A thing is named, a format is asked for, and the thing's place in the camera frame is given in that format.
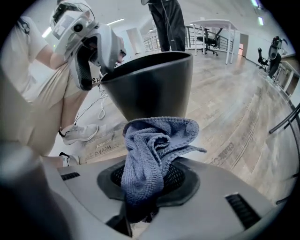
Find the ventilation slot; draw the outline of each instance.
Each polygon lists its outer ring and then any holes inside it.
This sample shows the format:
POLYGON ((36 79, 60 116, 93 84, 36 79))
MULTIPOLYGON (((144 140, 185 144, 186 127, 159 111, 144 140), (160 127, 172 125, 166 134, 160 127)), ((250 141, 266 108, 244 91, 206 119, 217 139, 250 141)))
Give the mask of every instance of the ventilation slot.
POLYGON ((228 195, 225 198, 244 225, 245 229, 250 228, 261 219, 241 195, 233 194, 228 195))
POLYGON ((65 180, 69 180, 69 179, 72 179, 72 178, 75 178, 75 177, 78 177, 78 176, 80 176, 79 173, 71 172, 71 173, 68 173, 68 174, 61 175, 61 178, 65 181, 65 180))

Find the doorway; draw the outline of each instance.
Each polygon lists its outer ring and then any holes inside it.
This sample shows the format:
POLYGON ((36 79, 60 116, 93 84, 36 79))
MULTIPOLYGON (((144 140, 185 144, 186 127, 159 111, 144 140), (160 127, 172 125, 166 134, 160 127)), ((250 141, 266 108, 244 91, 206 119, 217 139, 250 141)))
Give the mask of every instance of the doorway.
POLYGON ((248 49, 248 40, 249 36, 246 34, 240 34, 240 47, 239 47, 239 55, 246 57, 247 49, 248 49))

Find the shoe sole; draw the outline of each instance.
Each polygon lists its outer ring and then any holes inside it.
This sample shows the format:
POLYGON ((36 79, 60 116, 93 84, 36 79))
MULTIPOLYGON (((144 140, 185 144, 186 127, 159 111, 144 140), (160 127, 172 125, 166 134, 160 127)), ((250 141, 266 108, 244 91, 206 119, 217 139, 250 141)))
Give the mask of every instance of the shoe sole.
POLYGON ((99 126, 97 128, 97 131, 95 131, 91 136, 89 136, 88 138, 78 138, 76 140, 63 140, 64 144, 65 145, 71 145, 73 143, 75 143, 76 141, 82 141, 82 142, 86 142, 88 140, 91 140, 96 134, 97 132, 99 131, 99 126))

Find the black vent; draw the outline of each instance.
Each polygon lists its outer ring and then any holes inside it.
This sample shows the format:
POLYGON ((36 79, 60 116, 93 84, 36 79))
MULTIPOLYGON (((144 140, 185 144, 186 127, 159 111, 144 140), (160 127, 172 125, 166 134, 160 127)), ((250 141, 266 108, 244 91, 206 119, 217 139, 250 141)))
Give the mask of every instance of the black vent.
POLYGON ((229 195, 225 198, 245 229, 250 228, 261 219, 240 194, 229 195))
MULTIPOLYGON (((113 171, 111 174, 112 182, 114 184, 118 185, 119 187, 121 186, 124 167, 125 167, 125 165, 123 165, 122 167, 119 167, 118 169, 113 171)), ((184 172, 181 169, 179 169, 173 165, 170 165, 169 171, 168 171, 167 175, 164 177, 164 190, 162 192, 162 195, 168 194, 168 193, 178 189, 179 187, 181 187, 184 180, 185 180, 184 172)))
POLYGON ((72 179, 72 178, 75 178, 75 177, 78 177, 78 176, 80 176, 79 173, 71 172, 71 173, 68 173, 68 174, 61 175, 61 178, 65 181, 65 180, 69 180, 69 179, 72 179))

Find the white table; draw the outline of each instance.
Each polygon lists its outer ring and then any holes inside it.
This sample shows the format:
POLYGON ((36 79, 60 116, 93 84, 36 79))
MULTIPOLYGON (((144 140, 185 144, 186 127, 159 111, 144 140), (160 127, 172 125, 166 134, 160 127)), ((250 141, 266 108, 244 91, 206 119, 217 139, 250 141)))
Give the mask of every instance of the white table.
MULTIPOLYGON (((230 51, 231 30, 233 30, 233 39, 235 38, 235 31, 237 30, 237 28, 232 24, 232 22, 229 20, 222 20, 222 19, 210 19, 210 20, 192 21, 191 24, 193 25, 193 28, 194 28, 195 54, 196 55, 197 55, 197 44, 196 44, 197 37, 196 37, 195 25, 199 25, 200 27, 202 27, 203 48, 205 48, 205 46, 204 46, 205 39, 204 39, 204 33, 203 33, 205 28, 223 28, 223 29, 227 29, 229 31, 228 44, 227 44, 227 56, 226 56, 226 62, 225 62, 227 64, 228 58, 229 58, 229 51, 230 51)), ((233 54, 234 54, 233 51, 234 51, 234 46, 232 46, 230 63, 232 63, 232 61, 233 61, 233 54)))

